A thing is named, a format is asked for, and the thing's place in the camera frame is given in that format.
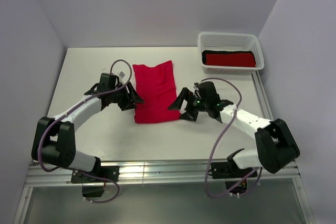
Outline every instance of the white basket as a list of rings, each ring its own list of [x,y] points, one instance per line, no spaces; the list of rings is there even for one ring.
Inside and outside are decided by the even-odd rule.
[[[198,57],[205,73],[251,74],[264,68],[264,58],[258,38],[252,34],[200,33],[198,35]],[[252,51],[256,60],[255,68],[208,66],[202,62],[202,52]]]

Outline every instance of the wall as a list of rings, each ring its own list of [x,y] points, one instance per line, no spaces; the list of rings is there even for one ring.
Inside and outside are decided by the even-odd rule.
[[[0,222],[12,223],[64,47],[36,0],[0,0]]]
[[[276,0],[39,0],[67,47],[195,46],[204,30],[259,35]]]
[[[336,0],[278,0],[259,36],[274,115],[301,149],[297,160],[318,223],[335,223]]]

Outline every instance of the purple hose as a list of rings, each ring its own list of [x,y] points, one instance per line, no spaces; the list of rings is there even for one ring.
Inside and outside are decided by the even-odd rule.
[[[122,59],[116,60],[116,61],[112,64],[112,66],[111,66],[110,73],[112,73],[112,68],[113,68],[113,66],[114,66],[117,62],[119,62],[119,61],[122,61],[122,62],[126,63],[126,65],[127,65],[127,66],[129,67],[129,69],[130,69],[130,76],[129,76],[128,80],[126,81],[126,83],[125,83],[124,85],[122,85],[121,87],[117,88],[117,89],[114,89],[114,90],[110,90],[110,91],[106,91],[106,92],[103,92],[103,93],[99,93],[99,94],[95,94],[95,95],[91,95],[91,96],[89,96],[89,97],[86,98],[84,101],[81,101],[80,103],[78,103],[77,105],[75,105],[73,108],[71,108],[71,109],[67,112],[67,114],[71,114],[72,112],[76,111],[76,110],[77,110],[78,108],[80,108],[83,104],[85,104],[86,102],[90,101],[90,100],[93,99],[93,98],[100,97],[100,96],[102,96],[102,95],[106,95],[106,94],[111,94],[111,93],[117,92],[117,91],[123,89],[124,87],[126,87],[126,85],[130,82],[130,80],[131,80],[131,78],[132,78],[132,67],[131,67],[131,65],[130,65],[127,61],[122,60]],[[44,164],[43,164],[43,162],[42,162],[42,153],[41,153],[41,151],[42,151],[42,146],[43,146],[43,143],[44,143],[44,140],[46,139],[46,137],[47,137],[49,131],[55,126],[55,124],[57,124],[58,122],[62,121],[62,120],[63,120],[64,118],[66,118],[66,117],[67,117],[66,115],[62,115],[60,118],[54,120],[54,121],[51,123],[51,125],[49,125],[49,126],[46,128],[46,130],[44,131],[44,133],[43,133],[43,135],[42,135],[42,137],[41,137],[41,140],[40,140],[40,143],[39,143],[39,145],[38,145],[38,149],[37,149],[37,160],[38,160],[38,162],[39,162],[39,164],[40,164],[42,170],[44,170],[45,172],[48,172],[48,173],[53,172],[54,170],[58,169],[59,167],[56,166],[56,167],[54,167],[54,168],[52,168],[52,169],[47,169],[47,168],[44,166]],[[119,188],[119,185],[117,185],[117,183],[115,183],[114,181],[109,180],[109,179],[106,179],[106,178],[94,177],[94,176],[92,176],[92,175],[83,173],[82,171],[80,171],[80,172],[81,172],[82,174],[84,174],[85,176],[88,175],[88,177],[92,177],[92,178],[99,179],[99,180],[103,180],[103,181],[112,182],[112,183],[114,183],[114,184],[117,186],[117,189],[118,189],[118,190],[117,190],[117,193],[116,193],[111,199],[104,200],[104,202],[109,202],[109,201],[115,199],[116,196],[118,195],[120,188]]]
[[[220,80],[220,81],[224,81],[226,83],[228,83],[229,85],[231,85],[239,94],[239,101],[236,105],[236,108],[238,109],[239,105],[241,104],[242,102],[242,93],[237,89],[236,86],[234,86],[231,82],[225,80],[225,79],[222,79],[222,78],[217,78],[217,77],[211,77],[211,78],[205,78],[203,80],[201,80],[201,82],[203,81],[207,81],[207,80]],[[223,131],[219,134],[217,140],[215,141],[214,143],[214,146],[212,147],[212,150],[211,150],[211,153],[210,153],[210,157],[209,157],[209,160],[208,160],[208,163],[206,165],[206,173],[205,173],[205,178],[204,178],[204,182],[205,182],[205,191],[206,191],[206,194],[207,196],[209,196],[210,198],[219,198],[221,196],[224,196],[226,194],[229,194],[231,190],[233,190],[234,188],[236,188],[240,183],[242,183],[246,178],[248,178],[249,176],[251,176],[258,168],[254,168],[250,173],[248,173],[245,177],[243,177],[240,181],[238,181],[237,183],[235,183],[232,187],[230,187],[228,190],[225,190],[224,192],[220,193],[220,194],[217,194],[217,195],[214,195],[210,192],[209,190],[209,186],[208,186],[208,171],[210,170],[210,166],[211,166],[211,162],[212,162],[212,159],[213,159],[213,156],[214,156],[214,153],[215,153],[215,150],[217,148],[217,145],[218,143],[220,142],[221,138],[223,137],[223,135],[227,132],[227,130],[230,128],[230,126],[233,124],[234,120],[236,119],[237,117],[237,109],[235,109],[234,111],[234,114],[233,114],[233,117],[231,119],[231,121],[226,125],[226,127],[223,129]],[[250,189],[250,190],[247,190],[246,192],[244,192],[243,194],[241,195],[244,195],[246,193],[248,193],[249,191],[253,190],[256,186],[256,184],[259,182],[260,180],[260,177],[261,177],[261,171],[262,171],[262,168],[260,168],[260,172],[259,172],[259,176],[255,182],[255,184],[253,185],[253,187]]]

